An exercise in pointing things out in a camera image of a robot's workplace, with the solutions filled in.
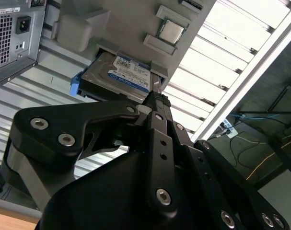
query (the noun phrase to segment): power socket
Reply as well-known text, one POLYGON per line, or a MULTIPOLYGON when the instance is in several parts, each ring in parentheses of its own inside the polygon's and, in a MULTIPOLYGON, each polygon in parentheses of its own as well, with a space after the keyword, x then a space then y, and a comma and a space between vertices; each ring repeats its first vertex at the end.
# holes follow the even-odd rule
POLYGON ((229 138, 233 138, 238 135, 237 130, 233 127, 233 125, 227 120, 223 120, 224 127, 230 131, 229 134, 226 134, 229 138))
POLYGON ((24 16, 24 17, 17 18, 15 33, 17 35, 21 35, 21 34, 29 32, 30 31, 30 22, 31 22, 30 16, 24 16))

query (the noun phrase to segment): cable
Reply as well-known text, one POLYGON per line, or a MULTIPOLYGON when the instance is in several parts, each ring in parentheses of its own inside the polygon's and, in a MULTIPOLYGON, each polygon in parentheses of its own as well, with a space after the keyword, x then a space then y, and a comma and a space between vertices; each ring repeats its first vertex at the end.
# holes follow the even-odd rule
POLYGON ((220 138, 220 137, 224 136, 226 134, 226 132, 227 132, 227 129, 225 129, 221 133, 218 133, 218 134, 214 135, 213 137, 207 139, 207 141, 215 139, 215 138, 220 138))
MULTIPOLYGON (((291 144, 291 141, 289 141, 287 144, 283 145, 280 149, 283 149, 284 147, 288 146, 289 144, 291 144)), ((275 155, 275 152, 270 154, 269 156, 267 156, 266 158, 264 158, 264 160, 257 165, 254 170, 251 172, 251 174, 246 178, 246 180, 250 179, 250 177, 256 172, 256 170, 266 161, 268 160, 270 157, 272 157, 273 155, 275 155)))
POLYGON ((7 194, 8 190, 10 189, 11 187, 9 186, 6 190, 6 192, 2 195, 2 197, 0 198, 1 200, 5 197, 5 195, 7 194))
POLYGON ((259 145, 259 143, 256 143, 256 144, 254 144, 254 145, 252 145, 252 146, 248 146, 248 147, 246 147, 245 149, 243 149, 241 152, 238 153, 238 155, 237 155, 237 160, 238 160, 238 162, 239 162, 242 166, 244 166, 244 167, 246 167, 246 168, 248 168, 248 169, 252 169, 252 170, 253 170, 253 168, 252 168, 251 166, 248 166, 248 165, 242 164, 242 163, 240 162, 240 156, 241 156, 241 154, 243 154, 245 151, 247 151, 247 150, 249 150, 249 149, 252 149, 252 148, 256 147, 257 145, 259 145))
POLYGON ((262 144, 262 145, 266 145, 267 143, 265 143, 265 142, 256 142, 256 141, 251 141, 251 140, 248 140, 248 139, 245 139, 245 138, 243 138, 243 137, 241 137, 241 136, 235 136, 235 137, 237 137, 237 138, 240 138, 240 139, 242 139, 242 140, 245 140, 245 141, 247 141, 247 142, 250 142, 250 143, 252 143, 252 144, 262 144))
POLYGON ((273 119, 273 118, 271 118, 271 117, 267 117, 266 119, 273 120, 273 121, 277 121, 277 122, 279 122, 279 123, 281 123, 281 124, 284 124, 284 125, 286 125, 286 126, 291 127, 289 124, 287 124, 287 123, 285 123, 285 122, 282 122, 282 121, 279 121, 279 120, 277 120, 277 119, 273 119))
POLYGON ((287 135, 285 135, 285 137, 284 137, 284 138, 282 138, 282 139, 284 140, 284 139, 286 139, 286 138, 290 138, 290 137, 291 137, 291 134, 290 134, 290 135, 288 135, 288 136, 287 136, 287 135))
POLYGON ((233 155, 233 158, 235 159, 235 165, 233 165, 233 167, 237 167, 238 166, 238 161, 237 161, 237 159, 236 159, 236 156, 235 156, 235 154, 234 154, 234 152, 233 152, 233 148, 232 148, 232 141, 235 139, 235 137, 233 137, 233 138, 231 138, 231 140, 230 140, 230 150, 231 150, 231 152, 232 152, 232 155, 233 155))
POLYGON ((250 120, 263 120, 263 119, 273 118, 273 117, 279 116, 279 114, 274 114, 274 115, 267 116, 267 117, 262 117, 262 116, 244 116, 244 115, 236 115, 236 114, 230 114, 230 116, 239 117, 239 118, 245 118, 245 119, 250 119, 250 120))
POLYGON ((11 192, 11 189, 12 189, 12 187, 10 187, 10 190, 9 190, 9 192, 7 193, 6 198, 5 198, 4 200, 6 200, 6 199, 8 198, 9 193, 11 192))
POLYGON ((235 114, 230 114, 230 116, 235 116, 235 117, 239 117, 239 118, 246 118, 246 119, 252 119, 252 120, 263 120, 263 119, 269 119, 269 120, 273 120, 273 121, 276 121, 276 122, 279 122, 281 124, 284 124, 286 125, 287 127, 291 127, 291 125, 285 123, 285 122, 282 122, 282 121, 279 121, 277 119, 274 119, 273 117, 277 116, 279 114, 275 114, 275 115, 272 115, 272 116, 264 116, 264 117, 249 117, 249 116, 242 116, 242 115, 235 115, 235 114))
POLYGON ((238 155, 237 155, 237 160, 238 160, 238 163, 239 163, 241 166, 253 170, 253 168, 252 168, 251 166, 248 166, 248 165, 242 164, 242 163, 240 162, 240 156, 241 156, 241 154, 243 154, 245 151, 247 151, 247 150, 249 150, 249 149, 252 149, 252 148, 256 147, 257 145, 259 145, 259 143, 254 144, 254 145, 252 145, 252 146, 248 146, 248 147, 246 147, 245 149, 243 149, 241 152, 238 153, 238 155))

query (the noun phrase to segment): cpu processor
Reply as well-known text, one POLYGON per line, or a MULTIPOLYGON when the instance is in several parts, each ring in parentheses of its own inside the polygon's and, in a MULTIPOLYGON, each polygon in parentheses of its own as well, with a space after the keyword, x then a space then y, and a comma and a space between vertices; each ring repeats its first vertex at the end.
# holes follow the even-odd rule
POLYGON ((163 25, 159 30, 158 37, 168 43, 175 45, 179 41, 184 31, 184 27, 167 19, 163 22, 163 25))

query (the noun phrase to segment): ventilation grille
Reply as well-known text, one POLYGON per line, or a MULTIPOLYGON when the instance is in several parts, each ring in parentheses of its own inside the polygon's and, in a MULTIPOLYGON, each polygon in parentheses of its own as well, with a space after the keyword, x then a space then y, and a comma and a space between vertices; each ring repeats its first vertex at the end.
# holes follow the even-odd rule
POLYGON ((9 62, 12 17, 0 16, 0 65, 9 62))

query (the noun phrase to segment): hard drive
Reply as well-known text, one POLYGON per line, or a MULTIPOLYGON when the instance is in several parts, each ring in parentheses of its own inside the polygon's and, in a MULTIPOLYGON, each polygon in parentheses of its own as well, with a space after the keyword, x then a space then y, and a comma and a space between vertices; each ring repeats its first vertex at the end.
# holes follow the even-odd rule
POLYGON ((158 75, 151 73, 149 66, 124 55, 115 56, 103 52, 82 73, 78 94, 93 97, 92 95, 95 95, 93 87, 99 86, 142 103, 151 90, 159 91, 159 82, 158 75))

